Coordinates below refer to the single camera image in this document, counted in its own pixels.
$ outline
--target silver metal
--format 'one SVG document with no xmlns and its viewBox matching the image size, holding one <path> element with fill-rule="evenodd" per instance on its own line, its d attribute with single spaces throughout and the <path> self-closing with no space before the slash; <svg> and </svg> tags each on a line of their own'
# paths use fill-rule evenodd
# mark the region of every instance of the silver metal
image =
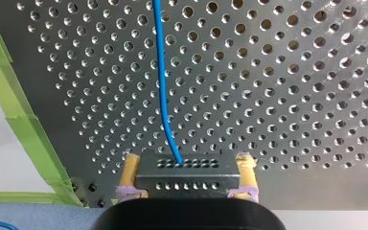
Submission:
<svg viewBox="0 0 368 230">
<path fill-rule="evenodd" d="M 176 164 L 171 155 L 144 152 L 136 174 L 136 187 L 149 197 L 227 197 L 239 188 L 241 175 L 233 154 L 184 155 Z"/>
<path fill-rule="evenodd" d="M 78 196 L 110 205 L 126 153 L 170 153 L 151 2 L 40 2 L 0 0 L 12 67 Z M 163 10 L 182 152 L 250 151 L 271 209 L 368 209 L 368 0 Z"/>
</svg>

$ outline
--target white surface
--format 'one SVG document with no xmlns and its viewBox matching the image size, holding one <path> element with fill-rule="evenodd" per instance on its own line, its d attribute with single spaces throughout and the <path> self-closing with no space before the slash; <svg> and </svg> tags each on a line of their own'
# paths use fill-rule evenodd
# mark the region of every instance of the white surface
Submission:
<svg viewBox="0 0 368 230">
<path fill-rule="evenodd" d="M 53 193 L 36 170 L 0 106 L 0 192 Z"/>
<path fill-rule="evenodd" d="M 273 211 L 287 230 L 368 230 L 368 211 Z"/>
</svg>

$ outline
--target black object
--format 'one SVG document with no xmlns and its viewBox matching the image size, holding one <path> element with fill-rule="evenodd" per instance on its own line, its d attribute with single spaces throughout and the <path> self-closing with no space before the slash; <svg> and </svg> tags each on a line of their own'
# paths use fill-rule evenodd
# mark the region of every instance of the black object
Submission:
<svg viewBox="0 0 368 230">
<path fill-rule="evenodd" d="M 264 206 L 234 198 L 134 199 L 106 210 L 93 230 L 285 230 Z"/>
</svg>

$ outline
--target green plastic rail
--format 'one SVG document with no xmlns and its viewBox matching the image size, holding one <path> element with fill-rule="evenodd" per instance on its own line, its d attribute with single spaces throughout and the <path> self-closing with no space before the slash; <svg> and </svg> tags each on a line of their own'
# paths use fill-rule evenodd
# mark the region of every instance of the green plastic rail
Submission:
<svg viewBox="0 0 368 230">
<path fill-rule="evenodd" d="M 55 203 L 82 206 L 41 123 L 34 115 L 11 66 L 0 35 L 0 105 L 14 134 L 41 177 L 55 193 L 0 192 L 0 202 Z"/>
</svg>

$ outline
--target perforated metal panel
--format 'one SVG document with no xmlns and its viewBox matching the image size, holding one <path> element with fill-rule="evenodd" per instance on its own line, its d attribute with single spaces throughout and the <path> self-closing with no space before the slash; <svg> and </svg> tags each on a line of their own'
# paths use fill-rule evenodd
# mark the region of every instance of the perforated metal panel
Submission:
<svg viewBox="0 0 368 230">
<path fill-rule="evenodd" d="M 181 151 L 251 151 L 269 208 L 368 209 L 368 0 L 162 2 Z M 153 25 L 151 1 L 0 0 L 12 66 L 90 206 L 110 205 L 126 153 L 170 153 Z"/>
</svg>

